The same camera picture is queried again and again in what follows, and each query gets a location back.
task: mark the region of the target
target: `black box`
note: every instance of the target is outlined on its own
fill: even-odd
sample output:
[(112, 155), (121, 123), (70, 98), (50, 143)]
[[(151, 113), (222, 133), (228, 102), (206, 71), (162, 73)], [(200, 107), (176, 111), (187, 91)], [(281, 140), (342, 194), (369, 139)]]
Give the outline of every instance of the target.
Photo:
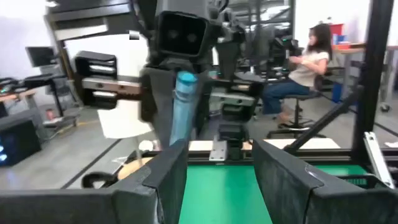
[(0, 126), (0, 167), (13, 166), (41, 149), (31, 119)]

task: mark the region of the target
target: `office chair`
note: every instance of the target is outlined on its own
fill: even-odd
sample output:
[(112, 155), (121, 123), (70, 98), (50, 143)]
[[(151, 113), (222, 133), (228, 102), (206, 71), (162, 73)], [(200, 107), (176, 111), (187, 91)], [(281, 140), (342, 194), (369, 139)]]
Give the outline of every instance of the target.
[[(306, 130), (310, 129), (310, 123), (313, 122), (311, 119), (307, 119), (306, 121), (300, 121), (301, 119), (301, 108), (300, 101), (305, 101), (309, 99), (318, 98), (321, 96), (323, 76), (317, 75), (314, 80), (314, 90), (311, 91), (309, 95), (287, 95), (285, 99), (296, 99), (296, 105), (294, 109), (294, 120), (290, 121), (291, 125), (281, 125), (280, 129), (275, 131), (270, 131), (267, 134), (267, 138), (272, 138), (275, 134), (293, 134), (294, 138), (296, 138), (299, 134), (304, 133)], [(326, 136), (322, 134), (317, 134), (316, 137), (325, 138)]]

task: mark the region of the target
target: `green mat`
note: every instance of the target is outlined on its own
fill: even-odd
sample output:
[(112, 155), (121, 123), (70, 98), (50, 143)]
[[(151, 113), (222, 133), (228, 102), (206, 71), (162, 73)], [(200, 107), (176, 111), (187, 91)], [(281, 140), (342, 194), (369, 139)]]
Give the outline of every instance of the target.
[[(318, 166), (333, 175), (360, 166)], [(180, 224), (271, 224), (253, 166), (189, 166)]]

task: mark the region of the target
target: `blue water bottle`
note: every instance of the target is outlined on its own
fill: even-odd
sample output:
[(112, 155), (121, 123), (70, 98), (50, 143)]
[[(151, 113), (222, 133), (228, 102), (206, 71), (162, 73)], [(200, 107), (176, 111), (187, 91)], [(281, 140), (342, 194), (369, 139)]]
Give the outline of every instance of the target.
[(179, 139), (188, 139), (191, 135), (197, 81), (196, 76), (190, 72), (181, 71), (177, 73), (170, 145)]

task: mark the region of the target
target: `blue jeans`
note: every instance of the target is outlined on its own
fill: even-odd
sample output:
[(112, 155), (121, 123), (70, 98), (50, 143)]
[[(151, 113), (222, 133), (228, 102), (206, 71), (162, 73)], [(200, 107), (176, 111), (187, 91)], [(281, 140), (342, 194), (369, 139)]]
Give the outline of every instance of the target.
[(262, 92), (262, 113), (263, 114), (279, 114), (282, 112), (280, 100), (287, 95), (309, 95), (310, 88), (298, 84), (289, 79), (283, 83), (277, 83), (264, 87)]

